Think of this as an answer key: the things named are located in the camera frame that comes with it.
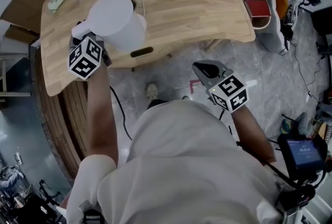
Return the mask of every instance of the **wooden table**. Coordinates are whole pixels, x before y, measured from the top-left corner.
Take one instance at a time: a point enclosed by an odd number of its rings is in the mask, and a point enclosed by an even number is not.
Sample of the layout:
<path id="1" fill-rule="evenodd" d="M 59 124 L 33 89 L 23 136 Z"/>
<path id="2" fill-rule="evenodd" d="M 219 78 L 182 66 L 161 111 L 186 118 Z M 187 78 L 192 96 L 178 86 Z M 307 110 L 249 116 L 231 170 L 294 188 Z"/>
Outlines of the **wooden table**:
<path id="1" fill-rule="evenodd" d="M 84 20 L 97 0 L 65 0 L 56 13 L 47 2 L 41 16 L 41 58 L 47 93 L 60 93 L 75 76 L 67 71 L 66 59 L 71 29 Z M 142 13 L 141 2 L 137 12 Z M 242 0 L 143 0 L 147 21 L 142 48 L 153 52 L 139 57 L 106 45 L 111 67 L 135 67 L 156 61 L 184 43 L 209 39 L 253 41 L 255 33 Z"/>

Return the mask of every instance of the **forearm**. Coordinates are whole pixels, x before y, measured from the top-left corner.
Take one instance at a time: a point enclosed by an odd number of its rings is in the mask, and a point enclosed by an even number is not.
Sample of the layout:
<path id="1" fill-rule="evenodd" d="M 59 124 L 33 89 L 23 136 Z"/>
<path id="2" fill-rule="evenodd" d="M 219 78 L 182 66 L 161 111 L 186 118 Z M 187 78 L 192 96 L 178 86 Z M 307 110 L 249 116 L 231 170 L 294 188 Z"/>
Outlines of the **forearm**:
<path id="1" fill-rule="evenodd" d="M 261 159 L 274 162 L 273 148 L 250 110 L 242 106 L 232 113 L 232 118 L 241 144 Z"/>
<path id="2" fill-rule="evenodd" d="M 110 156 L 118 163 L 117 132 L 107 68 L 104 63 L 88 82 L 88 154 Z"/>

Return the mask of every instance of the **person's right arm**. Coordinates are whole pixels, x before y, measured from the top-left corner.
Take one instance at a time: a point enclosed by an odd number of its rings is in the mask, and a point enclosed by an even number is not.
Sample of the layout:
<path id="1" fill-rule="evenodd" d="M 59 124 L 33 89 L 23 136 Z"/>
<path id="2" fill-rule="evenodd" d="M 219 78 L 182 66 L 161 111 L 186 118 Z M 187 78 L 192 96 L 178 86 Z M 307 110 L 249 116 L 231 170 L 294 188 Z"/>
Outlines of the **person's right arm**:
<path id="1" fill-rule="evenodd" d="M 231 115 L 243 147 L 268 163 L 275 162 L 273 148 L 250 110 L 244 105 Z"/>

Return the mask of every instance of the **monitor screen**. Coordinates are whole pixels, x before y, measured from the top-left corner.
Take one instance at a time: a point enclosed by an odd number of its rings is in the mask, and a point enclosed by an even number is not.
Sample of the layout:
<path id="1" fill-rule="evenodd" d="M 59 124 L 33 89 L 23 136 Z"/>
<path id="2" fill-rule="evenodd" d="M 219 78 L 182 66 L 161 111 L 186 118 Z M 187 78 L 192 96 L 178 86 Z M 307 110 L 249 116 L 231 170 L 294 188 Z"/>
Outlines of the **monitor screen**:
<path id="1" fill-rule="evenodd" d="M 318 153 L 313 141 L 287 141 L 290 150 L 293 154 L 296 165 L 304 165 L 321 160 L 321 156 Z"/>

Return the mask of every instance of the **black electronic device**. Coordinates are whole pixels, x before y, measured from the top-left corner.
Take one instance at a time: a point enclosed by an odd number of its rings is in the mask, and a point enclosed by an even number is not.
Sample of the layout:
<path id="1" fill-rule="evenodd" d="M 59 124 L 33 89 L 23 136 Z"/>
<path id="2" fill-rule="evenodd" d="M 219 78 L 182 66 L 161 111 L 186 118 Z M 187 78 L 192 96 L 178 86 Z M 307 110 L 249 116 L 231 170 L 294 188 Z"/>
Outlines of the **black electronic device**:
<path id="1" fill-rule="evenodd" d="M 314 142 L 308 138 L 280 135 L 278 144 L 291 180 L 306 180 L 325 168 L 325 162 Z"/>

